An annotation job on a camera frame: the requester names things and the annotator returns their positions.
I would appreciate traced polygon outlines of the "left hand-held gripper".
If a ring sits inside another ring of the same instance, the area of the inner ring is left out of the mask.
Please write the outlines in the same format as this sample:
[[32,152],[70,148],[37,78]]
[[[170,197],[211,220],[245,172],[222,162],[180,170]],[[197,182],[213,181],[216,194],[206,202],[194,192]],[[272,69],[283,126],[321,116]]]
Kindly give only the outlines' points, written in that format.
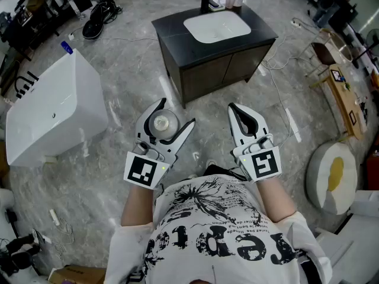
[[156,143],[156,137],[150,131],[149,120],[156,111],[163,110],[166,98],[151,104],[139,116],[136,122],[136,145],[127,152],[123,179],[134,185],[154,189],[170,171],[177,160],[176,154],[183,146],[195,127],[195,118],[186,122],[177,133],[168,140],[160,140],[159,148],[149,144]]

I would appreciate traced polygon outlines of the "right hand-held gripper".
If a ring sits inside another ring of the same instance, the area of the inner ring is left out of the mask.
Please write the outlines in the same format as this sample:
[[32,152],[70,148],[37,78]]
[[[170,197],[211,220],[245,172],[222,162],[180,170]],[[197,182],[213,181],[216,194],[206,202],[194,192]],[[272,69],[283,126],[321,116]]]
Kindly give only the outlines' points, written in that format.
[[[230,103],[229,124],[236,148],[232,156],[248,182],[259,182],[282,174],[280,150],[263,116],[251,108]],[[245,144],[245,138],[251,140]]]

